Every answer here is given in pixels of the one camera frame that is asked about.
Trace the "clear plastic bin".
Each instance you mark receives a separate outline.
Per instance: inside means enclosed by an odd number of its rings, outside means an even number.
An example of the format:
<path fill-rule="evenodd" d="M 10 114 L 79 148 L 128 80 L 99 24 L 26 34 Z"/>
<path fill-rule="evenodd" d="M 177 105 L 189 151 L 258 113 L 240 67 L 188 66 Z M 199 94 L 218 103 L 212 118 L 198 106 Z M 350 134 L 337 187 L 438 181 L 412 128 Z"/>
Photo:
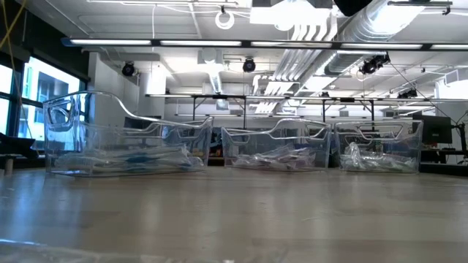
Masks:
<path fill-rule="evenodd" d="M 418 165 L 419 172 L 423 139 L 422 121 L 393 120 L 341 122 L 333 125 L 333 131 L 337 143 L 340 169 L 340 164 L 344 161 L 345 150 L 351 142 L 355 142 L 358 144 L 361 151 L 386 153 L 414 158 L 416 159 L 415 163 Z"/>
<path fill-rule="evenodd" d="M 295 148 L 311 148 L 317 152 L 315 166 L 300 170 L 271 170 L 282 172 L 322 171 L 328 168 L 332 127 L 330 124 L 303 118 L 283 118 L 265 131 L 221 128 L 224 165 L 232 163 L 239 155 L 265 153 L 287 144 Z"/>
<path fill-rule="evenodd" d="M 56 159 L 84 150 L 120 150 L 185 144 L 187 150 L 208 164 L 213 118 L 177 123 L 131 113 L 114 94 L 80 91 L 43 104 L 46 170 Z M 153 155 L 136 155 L 153 157 Z M 118 158 L 136 156 L 100 156 Z"/>

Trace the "ceiling light strip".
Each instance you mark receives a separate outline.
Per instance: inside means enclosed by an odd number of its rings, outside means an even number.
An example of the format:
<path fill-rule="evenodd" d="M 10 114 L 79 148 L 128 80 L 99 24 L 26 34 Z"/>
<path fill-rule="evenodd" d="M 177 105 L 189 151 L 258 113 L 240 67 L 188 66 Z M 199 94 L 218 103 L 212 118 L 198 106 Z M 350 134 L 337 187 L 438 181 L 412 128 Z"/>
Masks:
<path fill-rule="evenodd" d="M 182 39 L 72 39 L 63 38 L 65 46 L 113 47 L 278 47 L 278 48 L 330 48 L 331 42 L 251 41 L 251 40 L 182 40 Z"/>
<path fill-rule="evenodd" d="M 344 43 L 341 44 L 341 48 L 351 50 L 468 51 L 468 44 Z"/>

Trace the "large glass window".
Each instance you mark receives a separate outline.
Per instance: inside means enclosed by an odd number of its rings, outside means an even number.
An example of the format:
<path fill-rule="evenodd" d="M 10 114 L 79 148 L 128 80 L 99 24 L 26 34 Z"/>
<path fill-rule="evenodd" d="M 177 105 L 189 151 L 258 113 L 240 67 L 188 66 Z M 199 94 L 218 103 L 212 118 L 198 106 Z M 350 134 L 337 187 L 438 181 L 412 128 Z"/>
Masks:
<path fill-rule="evenodd" d="M 60 69 L 31 57 L 14 68 L 0 64 L 0 133 L 45 142 L 42 103 L 82 91 L 86 83 Z"/>

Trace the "black computer monitor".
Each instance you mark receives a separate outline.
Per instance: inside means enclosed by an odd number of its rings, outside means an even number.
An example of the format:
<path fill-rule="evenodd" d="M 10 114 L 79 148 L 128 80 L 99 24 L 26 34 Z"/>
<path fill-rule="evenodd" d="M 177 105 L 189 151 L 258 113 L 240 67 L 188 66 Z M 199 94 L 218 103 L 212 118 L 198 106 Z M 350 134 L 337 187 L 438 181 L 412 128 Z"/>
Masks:
<path fill-rule="evenodd" d="M 422 115 L 420 119 L 423 122 L 424 144 L 451 144 L 453 142 L 452 124 L 449 117 Z"/>

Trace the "black distant table frame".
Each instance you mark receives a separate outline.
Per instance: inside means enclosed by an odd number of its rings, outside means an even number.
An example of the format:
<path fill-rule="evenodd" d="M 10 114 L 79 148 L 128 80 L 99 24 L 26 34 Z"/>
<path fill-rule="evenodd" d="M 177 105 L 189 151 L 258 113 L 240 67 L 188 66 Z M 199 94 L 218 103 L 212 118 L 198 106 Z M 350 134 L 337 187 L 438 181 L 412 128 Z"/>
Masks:
<path fill-rule="evenodd" d="M 376 99 L 364 99 L 364 98 L 353 98 L 353 97 L 329 97 L 329 96 L 246 96 L 246 95 L 227 95 L 227 94 L 147 94 L 146 97 L 158 97 L 158 98 L 192 98 L 193 99 L 193 106 L 192 106 L 192 120 L 195 119 L 195 113 L 196 113 L 196 100 L 198 98 L 203 98 L 203 99 L 223 99 L 223 100 L 228 100 L 228 99 L 241 99 L 244 101 L 243 104 L 241 104 L 241 107 L 244 110 L 244 113 L 242 115 L 238 115 L 243 118 L 243 128 L 246 129 L 247 125 L 247 114 L 246 114 L 246 102 L 248 100 L 254 100 L 254 99 L 259 99 L 259 100 L 290 100 L 290 99 L 296 99 L 296 100 L 304 100 L 304 101 L 311 101 L 311 100 L 317 100 L 322 102 L 322 119 L 325 121 L 326 120 L 326 115 L 325 115 L 325 103 L 327 101 L 332 101 L 332 102 L 341 102 L 341 103 L 354 103 L 354 102 L 360 102 L 365 109 L 367 109 L 371 113 L 371 120 L 375 121 L 375 109 L 374 109 L 374 102 Z"/>

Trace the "silver air duct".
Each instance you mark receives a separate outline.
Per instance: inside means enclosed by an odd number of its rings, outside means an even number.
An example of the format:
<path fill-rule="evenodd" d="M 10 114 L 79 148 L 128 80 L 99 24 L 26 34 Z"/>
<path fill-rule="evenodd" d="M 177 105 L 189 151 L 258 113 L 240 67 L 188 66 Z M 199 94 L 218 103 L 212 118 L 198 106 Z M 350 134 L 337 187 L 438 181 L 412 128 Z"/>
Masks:
<path fill-rule="evenodd" d="M 406 28 L 422 11 L 423 6 L 389 5 L 389 1 L 373 0 L 353 15 L 339 29 L 340 42 L 387 42 Z M 322 53 L 325 59 L 319 69 L 324 75 L 341 75 L 362 59 L 362 55 L 344 54 L 335 50 Z"/>

